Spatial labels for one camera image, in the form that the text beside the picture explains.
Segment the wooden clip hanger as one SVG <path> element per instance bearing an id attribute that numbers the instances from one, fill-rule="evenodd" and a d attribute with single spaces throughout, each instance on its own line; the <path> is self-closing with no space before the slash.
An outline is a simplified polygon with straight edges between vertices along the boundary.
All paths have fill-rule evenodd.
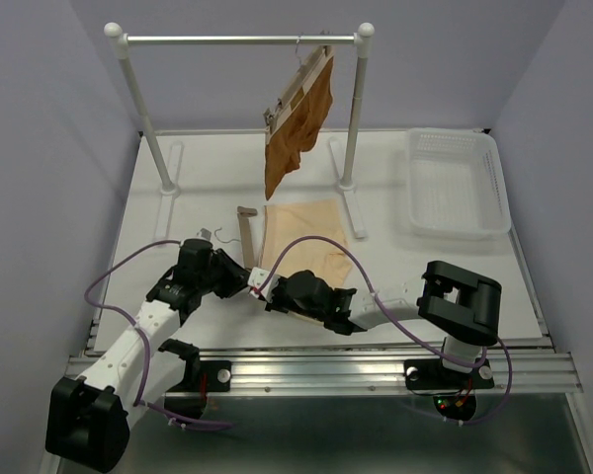
<path id="1" fill-rule="evenodd" d="M 218 227 L 214 231 L 213 235 L 214 238 L 221 244 L 228 244 L 238 241 L 241 245 L 243 266 L 246 270 L 252 270 L 256 266 L 256 258 L 250 219 L 256 217 L 258 215 L 258 211 L 256 208 L 239 206 L 237 207 L 236 214 L 240 235 L 238 239 L 232 238 L 229 240 L 222 240 L 218 236 L 218 232 L 222 230 L 221 227 Z"/>

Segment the beige underwear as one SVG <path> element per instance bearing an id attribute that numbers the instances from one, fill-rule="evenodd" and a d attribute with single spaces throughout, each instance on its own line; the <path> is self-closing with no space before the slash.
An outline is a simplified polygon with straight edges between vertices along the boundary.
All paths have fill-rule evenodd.
<path id="1" fill-rule="evenodd" d="M 310 270 L 332 287 L 341 287 L 353 268 L 344 252 L 322 239 L 348 246 L 337 201 L 267 205 L 259 266 L 289 277 Z"/>

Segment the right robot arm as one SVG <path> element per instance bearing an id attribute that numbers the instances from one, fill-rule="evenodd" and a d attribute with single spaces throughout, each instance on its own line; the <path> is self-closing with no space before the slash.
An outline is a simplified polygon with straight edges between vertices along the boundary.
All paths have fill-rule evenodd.
<path id="1" fill-rule="evenodd" d="M 498 343 L 502 285 L 487 276 L 443 262 L 404 284 L 385 289 L 333 288 L 309 270 L 292 276 L 262 271 L 251 291 L 268 311 L 295 313 L 343 336 L 384 324 L 424 320 L 446 334 L 435 373 L 457 385 L 481 367 L 484 351 Z"/>

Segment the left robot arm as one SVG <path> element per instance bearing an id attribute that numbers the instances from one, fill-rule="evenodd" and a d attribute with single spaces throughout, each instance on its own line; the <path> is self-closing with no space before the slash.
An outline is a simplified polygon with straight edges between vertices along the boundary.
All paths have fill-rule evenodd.
<path id="1" fill-rule="evenodd" d="M 230 298 L 250 273 L 202 238 L 179 245 L 176 264 L 147 292 L 136 315 L 115 312 L 127 328 L 78 376 L 62 377 L 50 394 L 45 449 L 100 473 L 123 457 L 130 432 L 171 388 L 205 391 L 210 378 L 199 349 L 179 332 L 204 296 Z"/>

